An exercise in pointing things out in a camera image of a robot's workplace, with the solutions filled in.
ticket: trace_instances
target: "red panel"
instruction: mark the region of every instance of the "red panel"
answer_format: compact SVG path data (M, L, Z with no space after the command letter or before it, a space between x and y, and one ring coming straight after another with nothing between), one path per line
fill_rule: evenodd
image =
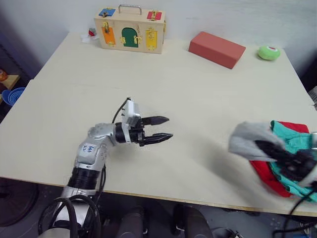
M152 11L149 11L147 19L151 20L153 15ZM158 11L157 14L155 15L155 20L160 20L160 18L162 17L162 12Z
M161 16L162 16L162 13L157 12L157 14L155 15L155 20L160 20Z
M147 19L151 19L152 18L152 14L153 14L153 12L149 11Z

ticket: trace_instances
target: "cloth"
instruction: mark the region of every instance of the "cloth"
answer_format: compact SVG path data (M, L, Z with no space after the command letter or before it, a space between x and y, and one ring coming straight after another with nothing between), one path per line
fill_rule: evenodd
M292 154L312 147L309 133L299 133L274 120L271 121L271 128L275 135L285 141L285 149Z
M289 192L285 186L281 184L280 181L277 180L277 178L272 173L270 166L268 162L265 161L250 161L250 164L254 168L254 170L257 172L260 179L268 185L271 189L273 189L277 194L279 194L282 197L290 197L292 194Z
M269 141L284 148L284 141L271 132L268 123L243 122L237 125L229 139L229 152L248 160L275 161L258 148L255 140Z
M272 121L271 126L273 133L285 141L285 149L287 151L295 154L298 150L311 148L311 135L306 125ZM310 188L300 187L296 181L284 177L280 173L280 168L276 163L270 163L270 167L275 177L285 186L288 192L300 197L311 192ZM310 199L317 202L317 193L312 194Z

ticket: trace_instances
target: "red cloth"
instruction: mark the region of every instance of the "red cloth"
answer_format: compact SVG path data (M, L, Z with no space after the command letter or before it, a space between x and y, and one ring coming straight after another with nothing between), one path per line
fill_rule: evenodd
M304 124L295 124L290 122L279 121L283 126L301 133L309 133L308 127ZM268 162L265 161L250 161L260 179L277 192L282 197L290 197L292 194L286 191L285 187L275 178Z
M308 127L304 124L295 124L291 122L283 122L279 121L283 126L290 128L294 131L300 132L300 133L309 133Z

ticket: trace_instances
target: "blue bowl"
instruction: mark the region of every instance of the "blue bowl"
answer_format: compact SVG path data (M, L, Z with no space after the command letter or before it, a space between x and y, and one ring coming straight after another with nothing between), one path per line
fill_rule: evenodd
M11 92L10 90L6 89L6 90L2 91L1 95L2 95L2 99L4 100L5 103L7 103L10 106L13 106L11 103L9 103L9 100L8 100L10 92Z
M23 93L24 89L25 89L24 87L21 87L21 88L16 88L12 91L4 90L2 92L2 98L5 101L5 103L7 103L10 106L13 106L15 102L19 99L21 94Z

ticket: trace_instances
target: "yellow panel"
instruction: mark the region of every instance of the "yellow panel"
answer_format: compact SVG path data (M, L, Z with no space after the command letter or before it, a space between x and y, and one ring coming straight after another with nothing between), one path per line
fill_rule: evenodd
M114 33L113 33L113 29L112 27L108 28L108 32L106 33L106 29L104 27L102 27L103 29L103 35L105 38L105 42L108 45L115 45L115 39L114 39Z
M149 28L148 30L146 30L146 43L148 50L155 50L157 48L157 41L158 32L154 31L153 28Z

